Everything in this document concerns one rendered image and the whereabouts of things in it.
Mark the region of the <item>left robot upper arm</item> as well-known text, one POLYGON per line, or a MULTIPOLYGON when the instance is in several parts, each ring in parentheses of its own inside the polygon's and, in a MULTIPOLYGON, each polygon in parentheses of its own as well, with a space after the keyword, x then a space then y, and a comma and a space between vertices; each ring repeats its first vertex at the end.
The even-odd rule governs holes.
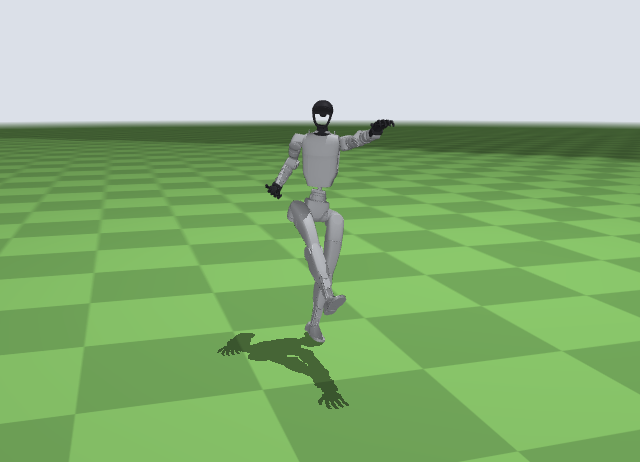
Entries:
POLYGON ((346 135, 339 138, 339 147, 341 151, 351 150, 356 147, 363 146, 359 140, 359 135, 362 131, 358 130, 353 136, 346 135))

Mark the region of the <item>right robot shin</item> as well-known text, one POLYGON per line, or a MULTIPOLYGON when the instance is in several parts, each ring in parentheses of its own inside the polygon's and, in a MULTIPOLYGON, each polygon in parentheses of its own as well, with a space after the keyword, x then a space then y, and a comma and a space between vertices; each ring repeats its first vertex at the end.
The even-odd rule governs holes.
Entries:
POLYGON ((313 243, 312 249, 308 246, 305 247, 304 256, 308 262, 311 275, 319 285, 325 301, 327 301, 329 296, 334 296, 334 294, 329 280, 329 270, 323 251, 317 243, 313 243))

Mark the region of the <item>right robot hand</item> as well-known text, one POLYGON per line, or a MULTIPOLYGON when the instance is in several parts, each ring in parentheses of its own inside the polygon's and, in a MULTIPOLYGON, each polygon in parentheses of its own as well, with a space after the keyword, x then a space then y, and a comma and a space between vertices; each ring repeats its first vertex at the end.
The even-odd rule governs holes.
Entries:
POLYGON ((270 195, 274 195, 274 197, 277 197, 277 199, 280 199, 282 194, 280 195, 280 191, 282 189, 282 187, 280 185, 278 185, 277 183, 275 183, 276 181, 273 182, 273 184, 269 187, 268 184, 265 185, 265 187, 267 189, 269 189, 267 192, 270 193, 270 195))

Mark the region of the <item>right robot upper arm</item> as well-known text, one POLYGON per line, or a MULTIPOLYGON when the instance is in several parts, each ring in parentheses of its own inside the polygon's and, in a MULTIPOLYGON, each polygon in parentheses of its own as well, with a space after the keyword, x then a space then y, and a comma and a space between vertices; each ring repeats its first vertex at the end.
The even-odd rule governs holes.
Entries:
POLYGON ((299 166, 298 156, 302 148, 303 134, 294 134, 289 144, 289 158, 286 165, 291 167, 292 170, 296 170, 299 166))

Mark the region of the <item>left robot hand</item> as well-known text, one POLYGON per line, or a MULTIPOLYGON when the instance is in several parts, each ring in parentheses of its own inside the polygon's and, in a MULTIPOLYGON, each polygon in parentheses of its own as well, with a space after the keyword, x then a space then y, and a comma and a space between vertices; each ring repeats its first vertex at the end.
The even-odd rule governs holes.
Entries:
POLYGON ((391 124, 393 127, 395 126, 392 120, 384 120, 384 119, 382 119, 381 121, 377 120, 374 124, 371 123, 370 125, 372 128, 369 131, 369 136, 371 137, 372 135, 382 135, 383 129, 388 127, 388 125, 391 126, 391 124))

